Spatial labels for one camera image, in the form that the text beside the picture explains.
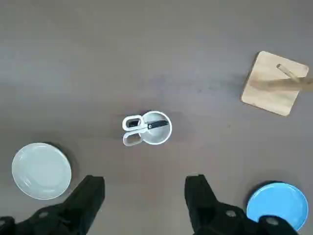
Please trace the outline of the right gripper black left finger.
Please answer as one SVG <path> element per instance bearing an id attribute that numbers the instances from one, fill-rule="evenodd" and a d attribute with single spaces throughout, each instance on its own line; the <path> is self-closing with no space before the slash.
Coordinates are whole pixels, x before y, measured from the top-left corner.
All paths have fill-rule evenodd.
<path id="1" fill-rule="evenodd" d="M 62 203 L 37 210 L 17 223 L 0 218 L 2 235 L 86 235 L 105 199 L 105 180 L 87 175 Z"/>

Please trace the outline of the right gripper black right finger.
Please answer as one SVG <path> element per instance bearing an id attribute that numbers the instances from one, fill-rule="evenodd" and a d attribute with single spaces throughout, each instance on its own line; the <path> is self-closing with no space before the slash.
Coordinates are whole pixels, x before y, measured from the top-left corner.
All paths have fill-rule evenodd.
<path id="1" fill-rule="evenodd" d="M 187 176 L 184 196 L 195 235 L 296 235 L 284 219 L 263 215 L 255 222 L 244 211 L 217 200 L 205 176 Z"/>

